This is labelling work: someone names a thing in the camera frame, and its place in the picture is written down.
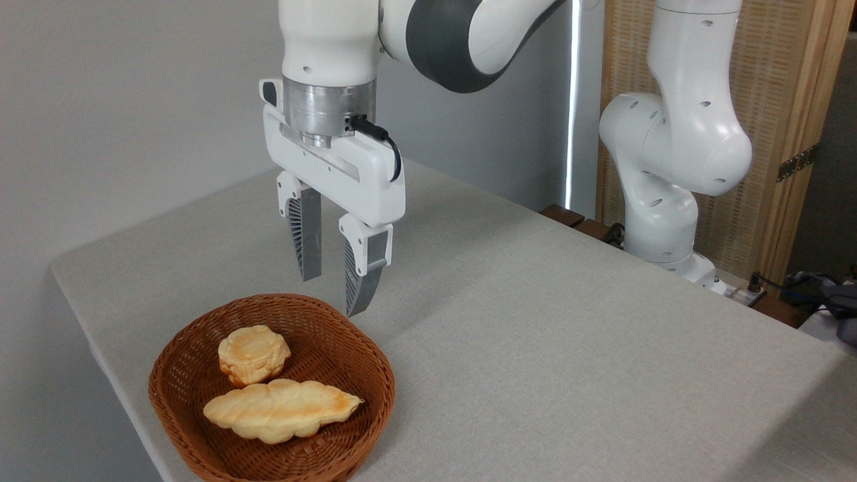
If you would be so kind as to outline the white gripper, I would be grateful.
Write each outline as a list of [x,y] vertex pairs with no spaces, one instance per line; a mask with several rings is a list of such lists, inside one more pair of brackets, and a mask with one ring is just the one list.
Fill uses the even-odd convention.
[[261,80],[259,92],[267,152],[284,169],[277,177],[279,211],[304,281],[321,275],[321,195],[349,213],[339,219],[339,231],[352,317],[372,302],[392,262],[391,224],[405,211],[404,172],[394,151],[348,125],[355,116],[373,121],[376,83],[312,86],[275,78]]

